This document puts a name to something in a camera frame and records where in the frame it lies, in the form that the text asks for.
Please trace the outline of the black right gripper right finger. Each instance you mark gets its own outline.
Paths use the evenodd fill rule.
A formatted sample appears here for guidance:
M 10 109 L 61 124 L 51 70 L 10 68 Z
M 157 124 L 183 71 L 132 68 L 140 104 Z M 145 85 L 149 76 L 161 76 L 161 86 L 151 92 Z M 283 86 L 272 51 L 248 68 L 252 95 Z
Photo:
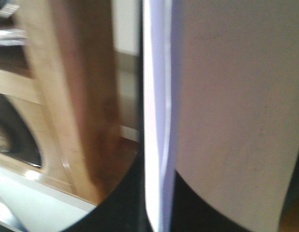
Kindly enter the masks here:
M 176 174 L 172 231 L 247 232 L 248 230 L 212 208 L 197 196 L 179 174 Z M 299 155 L 284 200 L 278 231 L 299 232 Z

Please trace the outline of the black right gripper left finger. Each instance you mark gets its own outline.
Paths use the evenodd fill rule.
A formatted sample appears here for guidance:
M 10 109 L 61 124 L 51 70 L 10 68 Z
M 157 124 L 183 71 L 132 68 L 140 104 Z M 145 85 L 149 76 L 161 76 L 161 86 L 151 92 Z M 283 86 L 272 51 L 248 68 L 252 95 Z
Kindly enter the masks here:
M 111 1 L 65 0 L 61 43 L 77 134 L 97 207 L 85 232 L 145 232 L 143 155 L 120 132 Z

